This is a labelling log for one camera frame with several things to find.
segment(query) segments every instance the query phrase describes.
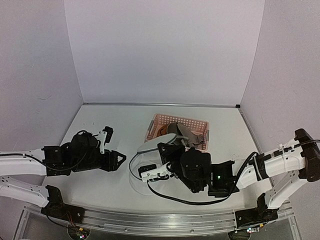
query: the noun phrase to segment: white bracket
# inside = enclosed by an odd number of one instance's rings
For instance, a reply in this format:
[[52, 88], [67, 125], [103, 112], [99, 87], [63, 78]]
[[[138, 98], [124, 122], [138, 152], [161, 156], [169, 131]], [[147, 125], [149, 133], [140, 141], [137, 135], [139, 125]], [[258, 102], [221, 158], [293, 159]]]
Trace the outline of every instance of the white bracket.
[[265, 203], [268, 209], [278, 209], [294, 192], [308, 181], [299, 178], [299, 171], [290, 171], [271, 190], [265, 193]]
[[168, 165], [168, 162], [165, 165], [162, 165], [161, 167], [158, 167], [156, 169], [142, 172], [141, 173], [142, 181], [146, 183], [148, 180], [152, 181], [153, 179], [157, 179], [159, 177], [170, 176], [172, 173], [168, 171], [167, 165]]
[[46, 187], [27, 184], [10, 176], [0, 176], [0, 196], [25, 201], [42, 208], [49, 203]]
[[[13, 154], [14, 152], [0, 152], [1, 154]], [[41, 149], [33, 151], [22, 151], [42, 161], [45, 153]], [[47, 169], [39, 162], [27, 156], [0, 156], [0, 176], [6, 175], [40, 175], [46, 176]]]
[[[271, 158], [264, 162], [265, 172], [269, 176], [269, 178], [279, 174], [287, 173], [289, 171], [300, 170], [306, 167], [306, 160], [301, 156], [301, 152], [303, 151], [301, 147], [294, 148], [293, 150], [284, 152], [283, 154], [278, 156], [274, 156], [273, 154], [278, 150], [282, 152], [284, 147], [293, 147], [298, 143], [298, 141], [292, 139], [285, 145], [280, 145], [279, 148], [266, 152], [264, 154], [265, 156], [271, 155]], [[248, 165], [242, 172], [236, 186], [239, 189], [244, 189], [247, 186], [256, 183], [257, 181], [258, 180], [254, 165]]]
[[107, 134], [108, 133], [106, 131], [100, 131], [98, 136], [95, 137], [97, 140], [100, 141], [99, 149], [101, 154], [105, 154], [105, 142], [106, 142]]

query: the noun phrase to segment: metal frame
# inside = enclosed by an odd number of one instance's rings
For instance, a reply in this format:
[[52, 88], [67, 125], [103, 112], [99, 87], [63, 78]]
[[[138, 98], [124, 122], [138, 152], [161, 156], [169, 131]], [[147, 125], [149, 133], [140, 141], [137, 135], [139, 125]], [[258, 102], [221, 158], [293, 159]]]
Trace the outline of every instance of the metal frame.
[[154, 106], [154, 107], [194, 107], [234, 109], [232, 105], [193, 104], [193, 103], [156, 103], [156, 102], [84, 102], [84, 106]]
[[[101, 106], [173, 106], [173, 107], [197, 107], [197, 108], [235, 108], [235, 106], [209, 105], [209, 104], [179, 104], [179, 103], [84, 103], [84, 106], [101, 105]], [[248, 124], [248, 121], [238, 108], [251, 137], [256, 145], [256, 148], [261, 153], [261, 148], [257, 142], [253, 131]], [[30, 214], [41, 215], [38, 206], [28, 204], [24, 207], [18, 223], [14, 240], [22, 238]], [[290, 222], [292, 235], [294, 240], [300, 240], [301, 236], [297, 226], [297, 221], [294, 216], [290, 201], [283, 203], [278, 211], [277, 221], [288, 219]], [[204, 212], [204, 213], [134, 213], [134, 212], [117, 212], [100, 209], [86, 209], [83, 219], [83, 227], [91, 228], [97, 231], [104, 231], [115, 234], [127, 234], [136, 236], [158, 236], [158, 237], [182, 237], [182, 236], [203, 236], [213, 235], [218, 233], [231, 232], [236, 227], [235, 212]]]

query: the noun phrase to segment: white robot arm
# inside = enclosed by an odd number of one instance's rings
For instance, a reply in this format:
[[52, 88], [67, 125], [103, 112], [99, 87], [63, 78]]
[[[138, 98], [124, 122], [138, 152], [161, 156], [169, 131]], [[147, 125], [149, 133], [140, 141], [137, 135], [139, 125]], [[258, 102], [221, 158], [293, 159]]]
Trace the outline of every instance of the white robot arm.
[[54, 218], [66, 216], [68, 212], [73, 221], [80, 222], [84, 209], [64, 204], [58, 188], [29, 184], [12, 176], [69, 176], [71, 172], [92, 169], [116, 171], [127, 157], [117, 151], [105, 149], [105, 143], [110, 142], [112, 134], [113, 129], [106, 126], [97, 135], [82, 130], [71, 142], [62, 146], [45, 146], [23, 152], [0, 152], [0, 196], [38, 205], [42, 207], [43, 214]]
[[139, 169], [143, 182], [166, 180], [175, 175], [193, 193], [204, 191], [208, 187], [208, 195], [223, 198], [210, 202], [189, 202], [171, 196], [165, 196], [150, 190], [159, 197], [190, 205], [209, 205], [220, 203], [228, 197], [258, 181], [286, 173], [285, 177], [271, 190], [258, 198], [258, 207], [238, 211], [243, 215], [240, 219], [251, 219], [253, 222], [270, 221], [277, 218], [277, 210], [282, 203], [307, 182], [320, 179], [319, 140], [313, 140], [304, 129], [295, 131], [295, 138], [272, 151], [248, 157], [240, 170], [233, 166], [234, 161], [211, 164], [209, 153], [194, 148], [185, 150], [183, 146], [158, 144], [163, 165], [150, 169], [143, 166]]

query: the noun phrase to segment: white wall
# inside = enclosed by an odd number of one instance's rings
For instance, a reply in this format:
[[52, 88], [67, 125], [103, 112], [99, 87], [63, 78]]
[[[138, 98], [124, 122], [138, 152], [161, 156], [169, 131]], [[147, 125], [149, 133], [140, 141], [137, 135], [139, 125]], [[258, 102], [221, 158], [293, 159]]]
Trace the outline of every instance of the white wall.
[[264, 0], [64, 4], [85, 102], [241, 102]]
[[[320, 139], [320, 1], [266, 0], [242, 109], [263, 151], [305, 128]], [[319, 239], [320, 182], [290, 200], [304, 240]]]
[[[0, 1], [0, 151], [60, 144], [82, 103], [63, 0]], [[22, 204], [0, 197], [3, 239]]]

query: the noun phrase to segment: pink plastic basket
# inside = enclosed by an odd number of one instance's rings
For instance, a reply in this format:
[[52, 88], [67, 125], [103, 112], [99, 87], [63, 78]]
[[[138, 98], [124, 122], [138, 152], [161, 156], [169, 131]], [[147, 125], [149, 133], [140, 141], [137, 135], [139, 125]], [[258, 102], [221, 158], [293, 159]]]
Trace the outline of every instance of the pink plastic basket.
[[159, 129], [164, 125], [171, 123], [182, 123], [183, 125], [188, 127], [194, 134], [202, 134], [203, 144], [196, 146], [196, 148], [201, 151], [208, 150], [209, 122], [180, 116], [165, 115], [161, 113], [157, 113], [154, 115], [146, 132], [144, 142], [155, 139], [157, 137]]

